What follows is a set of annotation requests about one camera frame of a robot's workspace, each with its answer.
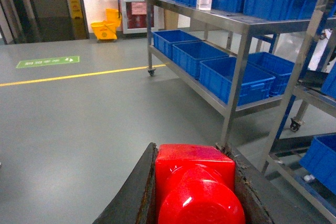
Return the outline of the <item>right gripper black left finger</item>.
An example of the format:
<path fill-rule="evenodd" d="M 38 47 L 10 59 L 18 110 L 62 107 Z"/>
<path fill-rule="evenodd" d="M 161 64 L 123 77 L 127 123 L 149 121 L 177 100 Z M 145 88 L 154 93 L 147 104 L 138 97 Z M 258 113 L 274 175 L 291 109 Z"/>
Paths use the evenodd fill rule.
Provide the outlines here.
<path fill-rule="evenodd" d="M 156 223 L 155 160 L 150 143 L 112 201 L 94 223 Z"/>

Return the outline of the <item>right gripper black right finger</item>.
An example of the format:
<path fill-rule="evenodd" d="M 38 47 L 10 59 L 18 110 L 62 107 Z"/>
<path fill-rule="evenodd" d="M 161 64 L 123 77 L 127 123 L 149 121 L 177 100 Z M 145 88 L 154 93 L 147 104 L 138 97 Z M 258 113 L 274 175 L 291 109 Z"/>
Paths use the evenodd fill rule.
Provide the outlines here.
<path fill-rule="evenodd" d="M 273 223 L 257 191 L 253 188 L 251 180 L 247 177 L 248 169 L 251 166 L 240 161 L 239 158 L 242 155 L 234 154 L 228 145 L 223 147 L 216 143 L 215 148 L 231 158 L 236 164 L 235 194 L 243 207 L 246 223 Z"/>

